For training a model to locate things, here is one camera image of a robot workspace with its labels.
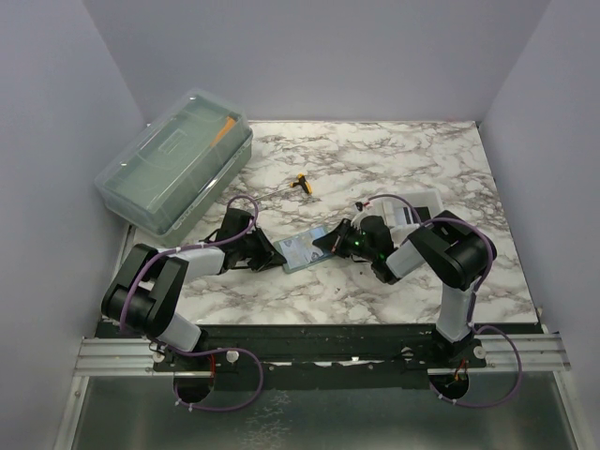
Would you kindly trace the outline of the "blue patterned credit card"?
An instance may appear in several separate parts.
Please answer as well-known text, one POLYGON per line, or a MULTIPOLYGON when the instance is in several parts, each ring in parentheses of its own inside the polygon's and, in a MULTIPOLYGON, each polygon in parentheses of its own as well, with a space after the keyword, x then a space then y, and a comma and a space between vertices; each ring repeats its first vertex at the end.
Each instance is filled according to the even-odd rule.
POLYGON ((305 233, 299 238, 299 254, 302 264, 319 263, 332 257, 329 251, 315 247, 314 240, 315 237, 310 233, 305 233))

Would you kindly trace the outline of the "green card holder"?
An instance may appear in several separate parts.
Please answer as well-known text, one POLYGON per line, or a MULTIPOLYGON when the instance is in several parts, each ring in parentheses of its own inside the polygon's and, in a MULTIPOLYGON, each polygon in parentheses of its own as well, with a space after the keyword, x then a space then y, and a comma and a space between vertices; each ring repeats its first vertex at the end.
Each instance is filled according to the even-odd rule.
POLYGON ((326 227, 321 225, 276 241, 275 249, 286 260, 283 271, 292 274, 332 258, 333 254, 313 245, 314 240, 324 237, 327 233, 326 227))

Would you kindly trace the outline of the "white plastic card tray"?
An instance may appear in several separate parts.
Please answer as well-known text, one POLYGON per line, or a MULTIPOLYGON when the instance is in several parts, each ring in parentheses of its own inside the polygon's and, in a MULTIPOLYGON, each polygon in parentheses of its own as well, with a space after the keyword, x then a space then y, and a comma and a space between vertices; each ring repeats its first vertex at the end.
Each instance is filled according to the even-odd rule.
POLYGON ((418 228, 421 222, 425 222, 431 218, 434 218, 443 210, 441 194, 439 190, 435 188, 401 193, 396 196, 387 195, 385 197, 377 199, 374 205, 376 206, 376 211, 382 216, 382 218, 383 199, 397 199, 398 201, 403 202, 412 210, 412 216, 414 221, 413 225, 396 228, 390 228, 387 226, 390 230, 392 240, 395 244, 400 244, 410 233, 412 233, 418 228))

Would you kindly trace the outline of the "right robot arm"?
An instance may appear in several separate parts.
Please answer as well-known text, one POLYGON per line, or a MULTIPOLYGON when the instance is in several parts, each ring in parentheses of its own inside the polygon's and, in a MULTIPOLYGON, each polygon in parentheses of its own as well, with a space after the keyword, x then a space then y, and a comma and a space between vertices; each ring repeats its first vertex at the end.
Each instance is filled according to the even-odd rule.
POLYGON ((444 210, 417 226, 399 245, 394 244, 391 229, 380 216, 366 216, 356 225, 344 219, 312 245, 340 258, 367 261, 385 284, 394 284, 427 265, 442 283, 432 358, 445 368, 463 359, 463 341, 473 334, 476 294, 497 256, 486 235, 444 210))

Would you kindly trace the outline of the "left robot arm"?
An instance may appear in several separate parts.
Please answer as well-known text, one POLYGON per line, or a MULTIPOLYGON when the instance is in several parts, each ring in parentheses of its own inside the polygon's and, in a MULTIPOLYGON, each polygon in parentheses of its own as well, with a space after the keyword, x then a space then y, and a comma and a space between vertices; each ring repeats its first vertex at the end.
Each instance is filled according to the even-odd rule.
POLYGON ((262 272, 287 263, 249 212, 229 208, 216 238, 182 248, 134 246, 106 291, 101 313, 135 331, 176 348, 175 358, 188 370, 201 368, 208 356, 201 328, 176 313, 183 286, 196 278, 218 276, 239 264, 262 272))

